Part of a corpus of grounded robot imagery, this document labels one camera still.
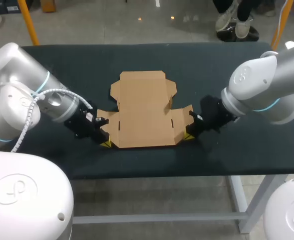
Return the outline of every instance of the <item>floor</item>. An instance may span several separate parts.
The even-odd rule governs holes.
[[[278,14],[283,1],[278,1]],[[59,0],[56,13],[44,14],[35,3],[31,15],[40,44],[144,44],[217,42],[217,16],[210,0]],[[20,14],[4,15],[0,47],[31,45]],[[271,42],[276,17],[255,16],[260,41]],[[294,41],[291,13],[279,49]],[[243,176],[248,202],[263,176]],[[75,215],[191,213],[232,211],[225,177],[176,177],[73,181]],[[241,235],[235,222],[161,222],[74,226],[75,240],[264,240],[262,220]]]

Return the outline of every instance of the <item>flat cardboard sheet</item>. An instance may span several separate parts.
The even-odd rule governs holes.
[[[119,148],[176,145],[184,138],[186,126],[193,123],[192,105],[171,109],[176,83],[162,71],[127,71],[111,85],[111,96],[119,112],[98,110],[109,119],[102,129]]]

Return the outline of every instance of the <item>cable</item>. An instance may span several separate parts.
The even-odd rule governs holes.
[[[277,28],[277,36],[275,41],[273,42],[273,45],[271,46],[272,48],[274,47],[274,45],[276,44],[278,37],[279,37],[279,31],[280,31],[280,22],[281,22],[281,16],[282,16],[282,12],[285,8],[285,6],[287,5],[288,0],[285,1],[284,5],[282,6],[281,10],[280,10],[280,15],[279,15],[279,21],[278,21],[278,28]]]
[[[27,134],[27,131],[29,129],[29,126],[30,126],[30,122],[31,122],[31,119],[32,119],[32,114],[33,114],[33,109],[36,105],[36,103],[39,101],[39,100],[43,100],[45,95],[48,94],[48,93],[64,93],[64,94],[69,94],[73,97],[76,97],[77,99],[79,99],[81,102],[83,102],[83,104],[88,108],[88,109],[92,109],[92,106],[83,98],[81,97],[80,95],[72,92],[72,91],[69,91],[69,90],[65,90],[65,89],[60,89],[60,88],[56,88],[56,89],[49,89],[49,90],[45,90],[43,91],[42,93],[40,93],[37,97],[35,97],[33,99],[33,101],[31,102],[30,106],[29,106],[29,109],[28,109],[28,115],[27,115],[27,119],[25,121],[25,125],[22,129],[22,132],[20,134],[20,137],[16,143],[16,145],[13,147],[13,149],[11,150],[12,153],[15,153],[17,152],[17,150],[19,149],[23,139],[25,138],[25,135]]]

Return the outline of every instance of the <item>robotic arm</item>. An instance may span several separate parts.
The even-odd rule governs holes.
[[[266,52],[261,58],[241,64],[231,75],[221,99],[206,96],[200,101],[202,113],[190,114],[194,123],[187,132],[219,131],[223,125],[253,111],[272,124],[294,119],[294,47]]]
[[[17,44],[8,43],[0,49],[0,146],[20,135],[33,97],[50,89],[68,90]],[[42,111],[54,122],[64,123],[77,138],[91,137],[99,144],[109,138],[100,129],[108,120],[97,118],[95,106],[88,109],[74,96],[50,92],[37,104],[30,128],[39,122]]]

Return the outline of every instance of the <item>orange pole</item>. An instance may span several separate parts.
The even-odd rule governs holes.
[[[31,38],[33,45],[34,46],[40,45],[35,28],[32,23],[32,19],[31,19],[30,13],[29,13],[28,6],[26,4],[26,0],[18,0],[18,3],[20,6],[22,16],[26,22],[28,32],[29,32],[29,35],[30,35],[30,38]]]
[[[284,9],[282,11],[280,27],[279,27],[279,33],[277,34],[277,32],[278,32],[278,25],[277,25],[276,32],[274,33],[272,41],[271,41],[271,48],[274,51],[277,50],[278,43],[279,43],[279,40],[280,40],[281,35],[283,33],[283,30],[284,30],[284,28],[286,26],[286,22],[287,22],[287,19],[288,19],[292,4],[293,4],[293,0],[287,0],[287,4],[286,4],[286,6],[284,7]]]

